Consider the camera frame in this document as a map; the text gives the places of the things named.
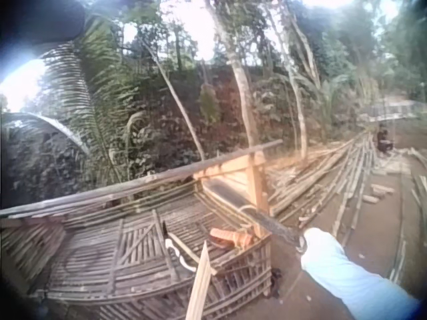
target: sky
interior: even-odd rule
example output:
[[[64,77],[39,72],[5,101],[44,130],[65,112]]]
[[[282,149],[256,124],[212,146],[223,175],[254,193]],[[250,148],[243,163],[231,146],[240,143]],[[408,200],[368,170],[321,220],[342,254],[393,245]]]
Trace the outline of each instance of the sky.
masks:
[[[351,0],[303,0],[308,6],[323,6],[337,8],[348,4]],[[173,0],[162,4],[161,9],[170,9]],[[192,0],[190,2],[180,1],[174,5],[174,15],[183,22],[185,30],[197,41],[198,49],[196,59],[209,61],[214,56],[214,22],[204,8],[203,0]],[[392,0],[382,2],[382,9],[386,16],[394,17],[397,14],[397,6]],[[128,24],[125,26],[125,43],[131,42],[136,36],[136,28]],[[26,99],[34,99],[40,88],[37,80],[45,72],[45,67],[40,59],[32,60],[22,65],[18,70],[10,74],[0,84],[0,93],[7,98],[8,108],[12,112],[19,112],[24,106]]]

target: light blue sleeve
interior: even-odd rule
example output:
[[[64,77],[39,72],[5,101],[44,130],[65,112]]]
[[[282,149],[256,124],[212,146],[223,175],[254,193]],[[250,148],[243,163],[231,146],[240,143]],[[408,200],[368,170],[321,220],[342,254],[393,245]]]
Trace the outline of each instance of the light blue sleeve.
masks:
[[[348,260],[329,233],[311,228],[304,237],[307,251],[301,258],[302,269],[340,298],[356,320],[410,319],[420,306],[398,285]]]

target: bamboo structure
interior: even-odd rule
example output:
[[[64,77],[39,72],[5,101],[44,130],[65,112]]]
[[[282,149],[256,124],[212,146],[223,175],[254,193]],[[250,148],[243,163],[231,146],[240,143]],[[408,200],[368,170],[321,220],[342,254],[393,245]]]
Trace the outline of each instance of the bamboo structure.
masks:
[[[184,319],[195,275],[165,247],[164,224],[192,267],[207,241],[212,278],[202,317],[224,318],[269,290],[270,234],[239,210],[240,202],[222,201],[207,185],[239,177],[246,197],[234,189],[228,195],[268,210],[252,198],[264,197],[259,152],[280,143],[2,210],[2,272],[22,296],[44,299],[59,319]],[[193,175],[199,178],[180,182]],[[253,241],[220,247],[203,232],[213,228],[244,230]]]

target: dirt ground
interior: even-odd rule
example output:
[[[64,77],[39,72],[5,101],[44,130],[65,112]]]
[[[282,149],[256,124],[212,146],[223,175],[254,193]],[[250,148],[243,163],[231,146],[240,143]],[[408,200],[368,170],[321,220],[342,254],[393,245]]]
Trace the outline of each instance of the dirt ground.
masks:
[[[397,148],[427,148],[427,130],[411,121],[396,123],[394,129]],[[426,175],[427,171],[411,159],[413,174]],[[427,280],[427,256],[422,247],[421,214],[411,194],[414,184],[410,175],[369,177],[371,183],[395,190],[375,205],[362,204],[356,230],[346,246],[350,260],[366,270],[388,277],[396,256],[403,221],[404,238],[407,241],[406,260],[401,286],[415,297],[421,298]],[[354,199],[343,218],[338,240],[352,220]],[[312,223],[324,231],[331,231],[341,200],[336,197],[324,212]],[[230,315],[228,319],[351,319],[344,304],[314,282],[300,269],[300,261],[293,248],[272,239],[272,267],[282,272],[278,297],[259,297],[248,306]]]

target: forest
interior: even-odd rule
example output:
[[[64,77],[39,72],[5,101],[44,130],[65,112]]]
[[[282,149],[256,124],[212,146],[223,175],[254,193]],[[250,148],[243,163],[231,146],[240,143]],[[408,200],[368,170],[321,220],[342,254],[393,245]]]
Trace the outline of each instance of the forest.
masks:
[[[360,130],[358,115],[385,96],[426,102],[421,1],[395,1],[392,18],[385,0],[198,1],[216,30],[210,61],[165,9],[180,1],[84,2],[84,33],[42,56],[40,93],[2,112],[4,207],[274,139],[304,160],[310,146]]]

